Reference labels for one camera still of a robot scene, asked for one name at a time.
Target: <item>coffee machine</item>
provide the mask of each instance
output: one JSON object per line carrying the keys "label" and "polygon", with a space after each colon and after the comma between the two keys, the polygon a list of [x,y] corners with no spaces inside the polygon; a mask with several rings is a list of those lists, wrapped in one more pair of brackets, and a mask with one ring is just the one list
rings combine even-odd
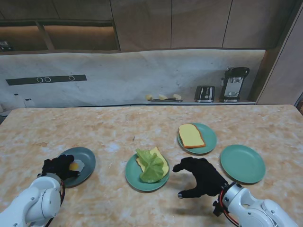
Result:
{"label": "coffee machine", "polygon": [[219,101],[238,102],[244,79],[249,74],[250,70],[246,67],[228,68],[222,78],[222,91]]}

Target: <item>toast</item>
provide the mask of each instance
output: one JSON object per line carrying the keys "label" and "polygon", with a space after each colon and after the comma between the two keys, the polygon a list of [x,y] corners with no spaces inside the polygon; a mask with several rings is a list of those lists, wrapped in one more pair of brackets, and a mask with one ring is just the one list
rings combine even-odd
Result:
{"label": "toast", "polygon": [[201,132],[194,124],[179,126],[179,136],[184,148],[203,148],[206,146]]}

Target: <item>bread slice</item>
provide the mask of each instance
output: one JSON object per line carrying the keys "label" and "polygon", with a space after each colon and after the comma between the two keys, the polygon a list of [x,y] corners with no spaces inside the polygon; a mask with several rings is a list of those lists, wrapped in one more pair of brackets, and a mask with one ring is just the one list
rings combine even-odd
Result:
{"label": "bread slice", "polygon": [[[162,156],[162,154],[160,153],[159,149],[157,147],[155,147],[154,149],[150,150],[150,151],[147,151],[149,152],[151,155],[153,155],[154,153],[157,154],[157,156],[159,158],[161,158],[161,160],[163,161],[163,177],[168,173],[169,171],[169,165],[168,163],[166,162],[165,158]],[[145,170],[145,166],[140,162],[140,159],[137,158],[136,159],[137,163],[139,164],[139,166],[141,167],[142,171],[144,172]]]}
{"label": "bread slice", "polygon": [[179,136],[185,148],[203,148],[206,146],[201,132],[194,124],[181,125]]}

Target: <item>crust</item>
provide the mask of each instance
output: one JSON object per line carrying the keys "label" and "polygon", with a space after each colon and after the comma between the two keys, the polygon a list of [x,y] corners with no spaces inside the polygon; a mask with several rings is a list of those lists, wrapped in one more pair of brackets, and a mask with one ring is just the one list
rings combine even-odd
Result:
{"label": "crust", "polygon": [[178,129],[178,133],[179,133],[179,137],[180,137],[180,140],[181,140],[182,145],[183,145],[184,148],[192,149],[192,148],[203,148],[203,147],[206,146],[206,143],[205,143],[205,141],[204,141],[204,139],[203,139],[203,137],[202,137],[202,134],[201,134],[200,130],[198,129],[197,126],[195,126],[195,127],[196,127],[196,129],[198,130],[198,132],[200,133],[201,140],[204,142],[204,144],[203,144],[203,145],[198,145],[198,146],[185,146],[184,143],[183,143],[182,137],[180,136],[180,128],[179,128],[179,129]]}

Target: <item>cabinet door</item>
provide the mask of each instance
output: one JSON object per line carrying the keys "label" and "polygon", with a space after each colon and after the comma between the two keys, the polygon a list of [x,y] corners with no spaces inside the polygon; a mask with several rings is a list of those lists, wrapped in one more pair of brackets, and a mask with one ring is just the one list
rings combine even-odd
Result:
{"label": "cabinet door", "polygon": [[53,0],[60,19],[112,20],[109,0]]}
{"label": "cabinet door", "polygon": [[224,48],[276,46],[295,0],[233,0]]}
{"label": "cabinet door", "polygon": [[291,34],[276,62],[268,82],[258,100],[259,105],[294,105],[303,92],[303,12],[301,11]]}
{"label": "cabinet door", "polygon": [[170,48],[171,0],[111,0],[122,51]]}
{"label": "cabinet door", "polygon": [[7,20],[59,18],[52,0],[0,0],[0,11]]}
{"label": "cabinet door", "polygon": [[172,48],[222,47],[232,0],[172,0]]}

